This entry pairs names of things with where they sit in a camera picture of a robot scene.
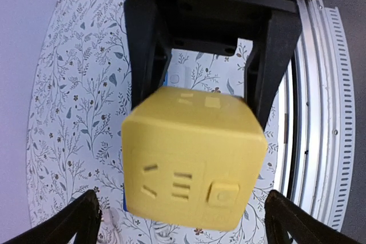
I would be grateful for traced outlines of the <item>yellow cube socket adapter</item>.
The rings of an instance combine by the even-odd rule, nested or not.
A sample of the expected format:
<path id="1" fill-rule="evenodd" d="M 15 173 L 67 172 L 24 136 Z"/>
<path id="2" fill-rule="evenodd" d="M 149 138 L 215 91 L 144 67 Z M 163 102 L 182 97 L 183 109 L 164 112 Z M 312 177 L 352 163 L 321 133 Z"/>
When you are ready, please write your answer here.
<path id="1" fill-rule="evenodd" d="M 186 227 L 237 227 L 268 147 L 243 100 L 161 87 L 124 119 L 121 136 L 128 212 Z"/>

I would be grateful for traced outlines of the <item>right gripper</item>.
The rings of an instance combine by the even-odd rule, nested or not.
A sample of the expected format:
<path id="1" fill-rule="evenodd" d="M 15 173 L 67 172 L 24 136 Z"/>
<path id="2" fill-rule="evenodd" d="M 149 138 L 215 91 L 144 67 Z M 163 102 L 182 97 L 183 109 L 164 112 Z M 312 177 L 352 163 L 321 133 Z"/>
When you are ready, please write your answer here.
<path id="1" fill-rule="evenodd" d="M 302 32 L 296 0 L 125 0 L 124 13 L 132 109 L 164 84 L 172 47 L 233 55 L 237 41 L 246 39 L 253 46 L 244 69 L 244 98 L 266 127 Z"/>

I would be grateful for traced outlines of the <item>white multicolour power strip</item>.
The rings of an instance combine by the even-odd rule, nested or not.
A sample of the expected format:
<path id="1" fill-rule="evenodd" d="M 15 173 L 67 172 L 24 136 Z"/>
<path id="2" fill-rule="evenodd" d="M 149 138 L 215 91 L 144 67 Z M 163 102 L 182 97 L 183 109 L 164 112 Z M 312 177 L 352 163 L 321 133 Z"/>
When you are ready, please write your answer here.
<path id="1" fill-rule="evenodd" d="M 189 66 L 171 63 L 166 73 L 165 85 L 190 89 L 192 87 L 191 73 L 192 69 Z"/>

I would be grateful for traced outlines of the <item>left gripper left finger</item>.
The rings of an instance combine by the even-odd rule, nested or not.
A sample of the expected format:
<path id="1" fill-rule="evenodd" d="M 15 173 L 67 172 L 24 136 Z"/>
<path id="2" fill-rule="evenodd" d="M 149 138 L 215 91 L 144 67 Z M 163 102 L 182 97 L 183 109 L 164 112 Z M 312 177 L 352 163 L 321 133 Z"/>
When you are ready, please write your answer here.
<path id="1" fill-rule="evenodd" d="M 96 243 L 102 212 L 94 190 L 87 190 L 53 217 L 7 243 Z"/>

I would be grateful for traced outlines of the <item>blue cube socket adapter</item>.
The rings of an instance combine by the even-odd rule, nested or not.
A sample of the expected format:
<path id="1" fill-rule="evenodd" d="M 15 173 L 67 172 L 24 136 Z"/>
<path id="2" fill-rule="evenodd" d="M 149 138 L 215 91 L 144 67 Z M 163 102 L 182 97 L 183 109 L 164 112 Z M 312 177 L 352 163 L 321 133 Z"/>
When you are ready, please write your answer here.
<path id="1" fill-rule="evenodd" d="M 122 202 L 122 208 L 125 212 L 128 212 L 127 210 L 127 205 L 126 205 L 126 195 L 125 195 L 125 189 L 124 189 L 124 193 L 123 193 L 123 202 Z"/>

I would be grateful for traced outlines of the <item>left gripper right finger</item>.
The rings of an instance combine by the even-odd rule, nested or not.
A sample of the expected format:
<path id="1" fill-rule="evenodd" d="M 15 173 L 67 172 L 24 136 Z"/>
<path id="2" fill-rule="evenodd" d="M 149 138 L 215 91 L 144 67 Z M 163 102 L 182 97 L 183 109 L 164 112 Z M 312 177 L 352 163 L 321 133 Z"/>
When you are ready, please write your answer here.
<path id="1" fill-rule="evenodd" d="M 314 219 L 277 190 L 265 200 L 268 243 L 357 243 L 356 240 Z"/>

